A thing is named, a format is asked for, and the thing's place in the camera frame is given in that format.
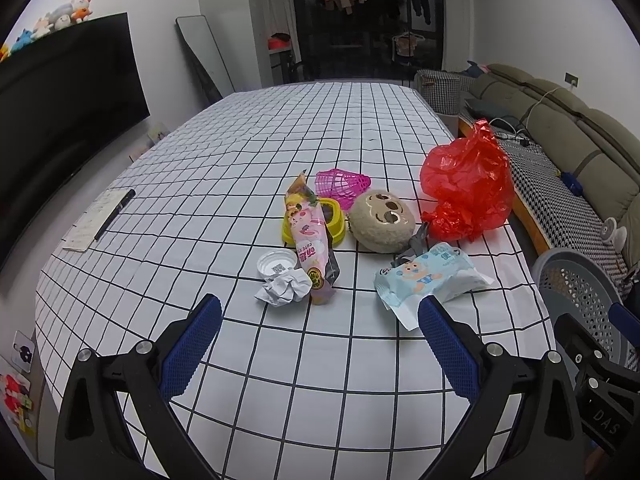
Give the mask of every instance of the blue wet wipes package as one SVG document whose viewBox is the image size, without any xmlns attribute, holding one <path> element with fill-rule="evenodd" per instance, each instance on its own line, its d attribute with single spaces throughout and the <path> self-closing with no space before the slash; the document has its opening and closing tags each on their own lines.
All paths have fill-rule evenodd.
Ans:
<svg viewBox="0 0 640 480">
<path fill-rule="evenodd" d="M 494 280 L 476 270 L 471 259 L 459 248 L 445 242 L 428 253 L 395 269 L 382 269 L 374 286 L 385 306 L 407 330 L 418 328 L 418 306 L 433 294 L 440 303 L 456 296 L 490 286 Z"/>
</svg>

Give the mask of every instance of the plush ball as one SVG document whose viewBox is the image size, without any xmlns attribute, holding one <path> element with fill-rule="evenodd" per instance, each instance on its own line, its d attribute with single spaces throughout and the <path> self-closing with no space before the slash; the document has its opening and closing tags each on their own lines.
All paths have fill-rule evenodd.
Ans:
<svg viewBox="0 0 640 480">
<path fill-rule="evenodd" d="M 376 253 L 399 253 L 415 231 L 414 215 L 397 196 L 370 190 L 349 209 L 349 226 L 356 240 Z"/>
</svg>

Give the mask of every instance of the television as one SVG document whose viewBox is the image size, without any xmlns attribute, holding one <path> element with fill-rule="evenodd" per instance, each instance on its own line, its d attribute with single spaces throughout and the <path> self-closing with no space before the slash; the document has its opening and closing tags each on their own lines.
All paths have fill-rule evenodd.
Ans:
<svg viewBox="0 0 640 480">
<path fill-rule="evenodd" d="M 56 190 L 148 115 L 126 13 L 52 32 L 0 63 L 0 268 Z"/>
</svg>

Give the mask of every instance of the pink shuttlecock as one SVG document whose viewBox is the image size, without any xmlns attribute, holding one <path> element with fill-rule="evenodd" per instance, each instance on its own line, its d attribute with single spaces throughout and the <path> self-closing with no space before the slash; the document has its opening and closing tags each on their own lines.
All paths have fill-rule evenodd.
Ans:
<svg viewBox="0 0 640 480">
<path fill-rule="evenodd" d="M 369 186 L 371 179 L 367 175 L 351 171 L 334 169 L 316 174 L 316 195 L 333 198 L 343 211 L 348 211 Z"/>
</svg>

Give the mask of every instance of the black pen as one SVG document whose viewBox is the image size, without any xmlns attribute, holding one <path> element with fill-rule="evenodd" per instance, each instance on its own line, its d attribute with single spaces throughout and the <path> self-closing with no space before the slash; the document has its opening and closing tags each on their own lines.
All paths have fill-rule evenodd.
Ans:
<svg viewBox="0 0 640 480">
<path fill-rule="evenodd" d="M 111 225 L 111 222 L 113 222 L 115 220 L 116 216 L 118 216 L 118 213 L 120 211 L 122 211 L 122 209 L 130 202 L 130 200 L 133 197 L 135 197 L 135 195 L 136 195 L 136 191 L 135 190 L 129 189 L 127 191 L 127 194 L 123 197 L 122 200 L 120 200 L 120 203 L 115 207 L 115 209 L 111 212 L 109 217 L 104 221 L 104 224 L 102 224 L 102 227 L 100 227 L 100 229 L 98 229 L 98 232 L 95 234 L 94 240 L 98 241 L 100 239 L 100 237 L 104 234 L 104 232 Z"/>
</svg>

